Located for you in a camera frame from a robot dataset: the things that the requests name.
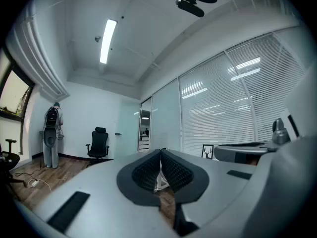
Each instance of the black office chair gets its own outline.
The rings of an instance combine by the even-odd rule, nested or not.
[[[108,139],[108,133],[106,133],[106,128],[96,127],[93,131],[93,143],[91,149],[89,150],[90,144],[87,144],[88,156],[95,157],[87,167],[105,161],[102,157],[108,155],[109,146],[106,145]]]
[[[0,160],[0,177],[1,180],[4,181],[4,183],[11,189],[12,193],[15,195],[15,197],[20,201],[19,196],[14,191],[13,187],[10,183],[12,182],[21,182],[23,183],[24,187],[26,187],[26,182],[24,180],[20,179],[14,179],[12,174],[10,174],[10,170],[13,169],[20,161],[20,156],[12,153],[12,143],[16,143],[16,140],[13,139],[6,139],[6,141],[9,143],[9,151],[1,151],[1,145],[0,145],[0,153],[1,153],[1,160]]]

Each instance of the baseboard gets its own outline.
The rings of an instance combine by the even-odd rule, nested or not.
[[[40,157],[43,155],[43,152],[41,153],[37,153],[37,154],[34,154],[32,155],[32,160],[37,158],[37,157]],[[63,153],[58,153],[58,156],[60,157],[65,157],[65,158],[70,158],[70,159],[75,159],[75,160],[81,160],[81,161],[91,161],[91,160],[94,160],[95,158],[83,158],[83,157],[77,157],[77,156],[72,156],[72,155],[67,155],[67,154],[63,154]],[[113,159],[103,159],[104,161],[111,161]]]

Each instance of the door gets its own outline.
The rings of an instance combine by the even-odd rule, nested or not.
[[[114,158],[124,157],[138,151],[140,103],[123,100],[120,102],[116,122]]]

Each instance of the doorway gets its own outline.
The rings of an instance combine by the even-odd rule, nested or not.
[[[140,131],[139,131],[139,152],[146,152],[150,149],[150,126],[151,126],[152,98],[150,97],[141,104]]]

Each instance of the black backpack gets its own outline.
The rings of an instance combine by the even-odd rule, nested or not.
[[[56,127],[58,125],[58,110],[51,107],[46,115],[46,126]]]

